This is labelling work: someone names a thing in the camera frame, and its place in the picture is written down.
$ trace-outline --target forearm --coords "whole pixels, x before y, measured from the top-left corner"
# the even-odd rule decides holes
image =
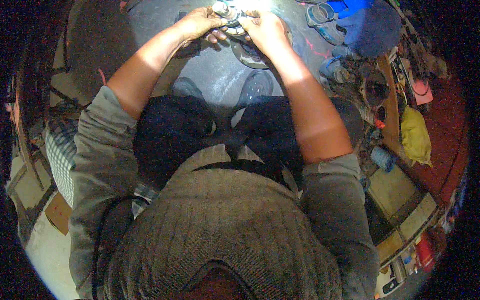
[[[287,89],[297,141],[307,163],[351,153],[347,129],[322,86],[291,48],[271,58]]]
[[[107,82],[131,117],[139,119],[158,78],[184,42],[180,30],[165,29],[143,45]]]

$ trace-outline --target yellow bag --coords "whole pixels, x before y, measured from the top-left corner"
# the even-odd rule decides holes
[[[402,144],[408,158],[433,167],[430,161],[432,144],[421,113],[407,106],[402,120]]]

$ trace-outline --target gray jacket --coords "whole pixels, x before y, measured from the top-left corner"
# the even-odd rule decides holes
[[[75,136],[70,272],[91,298],[97,228],[113,197],[132,194],[136,122],[102,87]],[[244,158],[259,158],[248,148]],[[99,255],[99,295],[160,299],[223,267],[251,298],[371,299],[379,258],[368,230],[359,165],[346,155],[306,166],[300,199],[263,176],[196,168],[229,161],[223,145],[197,152],[159,199],[132,222],[131,203],[108,216]]]

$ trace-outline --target person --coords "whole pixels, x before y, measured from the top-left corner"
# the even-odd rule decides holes
[[[70,172],[74,204],[69,231],[70,271],[81,297],[373,297],[379,256],[369,234],[360,167],[347,130],[292,49],[284,21],[270,12],[247,14],[253,19],[241,18],[240,23],[280,74],[291,108],[290,119],[284,120],[286,106],[274,101],[269,116],[258,115],[263,118],[259,122],[271,118],[273,125],[260,124],[259,130],[253,126],[255,132],[264,131],[253,139],[265,139],[257,144],[274,149],[268,141],[275,135],[275,123],[291,123],[304,163],[301,197],[247,145],[219,143],[203,145],[206,148],[193,154],[185,151],[192,136],[208,136],[214,129],[198,111],[189,118],[194,106],[175,108],[175,101],[188,105],[201,98],[188,81],[180,84],[178,96],[149,100],[175,52],[225,24],[211,8],[195,9],[143,45],[80,116]],[[216,42],[226,37],[216,31],[208,38]],[[252,91],[255,79],[261,79],[259,74],[252,77],[244,90]],[[266,92],[260,98],[268,102],[271,91],[262,89]],[[240,120],[232,120],[233,127],[244,117],[255,120],[249,108],[247,103]],[[277,136],[282,143],[282,134]],[[141,149],[134,150],[134,144]],[[147,152],[154,153],[151,160],[143,157]],[[169,157],[177,152],[191,156]],[[132,202],[121,200],[133,194],[143,168],[149,168],[145,175],[154,180],[152,172],[163,159],[176,170],[167,183],[159,183],[158,199],[133,220]]]

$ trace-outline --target cardboard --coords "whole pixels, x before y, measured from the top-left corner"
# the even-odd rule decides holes
[[[45,215],[50,224],[60,231],[63,235],[68,233],[68,218],[72,214],[72,208],[65,201],[60,193],[53,197],[52,202],[45,210]]]

